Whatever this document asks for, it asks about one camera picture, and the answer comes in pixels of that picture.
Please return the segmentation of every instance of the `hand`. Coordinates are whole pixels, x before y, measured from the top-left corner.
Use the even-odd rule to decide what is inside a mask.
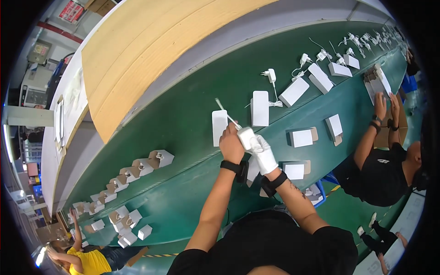
[[[54,260],[59,260],[59,253],[55,251],[55,249],[51,248],[50,246],[47,247],[48,255],[50,258]]]
[[[223,154],[223,159],[235,164],[240,164],[245,149],[237,135],[237,129],[234,123],[229,123],[226,129],[223,131],[223,135],[220,137],[220,151]]]
[[[69,213],[70,213],[70,216],[72,217],[73,222],[76,222],[77,216],[75,214],[75,211],[72,208],[69,208]]]
[[[386,99],[383,97],[382,92],[378,92],[374,95],[374,114],[381,120],[384,120],[385,118]]]
[[[399,111],[400,111],[399,100],[397,99],[397,96],[395,96],[394,94],[390,95],[390,99],[391,99],[391,116],[393,122],[397,124],[394,125],[394,127],[397,127],[399,124]]]
[[[266,175],[278,167],[278,163],[275,161],[274,154],[272,153],[271,146],[261,135],[255,135],[256,140],[252,140],[251,154],[257,159],[260,173]]]

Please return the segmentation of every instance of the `yellow shirt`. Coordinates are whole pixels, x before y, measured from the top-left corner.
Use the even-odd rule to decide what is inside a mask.
[[[70,265],[69,272],[71,275],[99,275],[105,272],[111,272],[109,263],[99,250],[83,253],[76,251],[73,246],[67,251],[67,254],[78,256],[84,269],[84,273],[79,273]]]

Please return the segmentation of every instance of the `green conveyor belt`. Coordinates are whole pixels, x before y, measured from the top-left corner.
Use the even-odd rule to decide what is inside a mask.
[[[176,156],[171,165],[131,183],[128,189],[118,193],[117,199],[107,203],[103,211],[92,217],[83,214],[79,221],[84,226],[103,219],[104,229],[93,234],[85,232],[88,242],[117,245],[117,233],[107,216],[116,207],[126,205],[130,211],[139,209],[144,217],[133,232],[137,233],[145,224],[153,227],[151,236],[134,245],[191,237],[222,160],[218,147],[212,146],[211,112],[218,109],[213,99],[219,97],[228,113],[242,126],[248,126],[250,110],[244,106],[249,103],[252,91],[267,90],[269,99],[274,100],[273,88],[260,72],[275,69],[280,94],[290,82],[290,73],[297,67],[300,55],[305,52],[314,56],[319,52],[309,36],[334,55],[329,39],[336,50],[343,53],[348,46],[338,48],[336,45],[348,31],[373,34],[373,28],[379,30],[380,27],[368,22],[335,22],[294,29],[242,47],[197,70],[148,105],[102,149],[79,179],[63,211],[66,213],[74,202],[90,201],[90,195],[105,189],[119,169],[130,166],[133,159],[145,158],[155,149],[166,149]],[[276,51],[267,51],[268,47]],[[379,47],[372,48],[376,55],[367,52],[365,59],[358,56],[361,68],[381,63],[392,90],[397,92],[406,69],[405,59],[398,50],[384,53]],[[330,75],[328,62],[324,60],[319,65]],[[361,72],[352,72],[352,78],[330,77],[337,86],[326,95],[322,95],[308,77],[303,77],[310,88],[298,102],[291,108],[271,107],[270,125],[255,128],[271,144],[279,162],[312,161],[312,172],[304,180],[295,182],[301,189],[316,182],[353,152],[367,127],[373,106]],[[339,114],[344,131],[343,142],[338,147],[333,145],[324,122],[333,114]],[[316,144],[300,148],[287,144],[289,129],[313,126],[319,135]],[[273,198],[261,198],[258,193],[258,182],[250,189],[234,183],[224,224],[278,203]]]

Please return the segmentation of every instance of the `red sign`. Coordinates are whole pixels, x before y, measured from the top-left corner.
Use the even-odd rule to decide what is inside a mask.
[[[77,20],[81,17],[84,8],[74,1],[69,1],[68,4],[64,7],[63,11],[59,14],[59,16],[67,20],[71,23],[76,23]]]

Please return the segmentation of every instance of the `wooden board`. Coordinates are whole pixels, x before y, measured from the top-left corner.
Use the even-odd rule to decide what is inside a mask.
[[[220,27],[277,0],[130,0],[82,50],[86,94],[107,143],[150,84],[186,50]]]

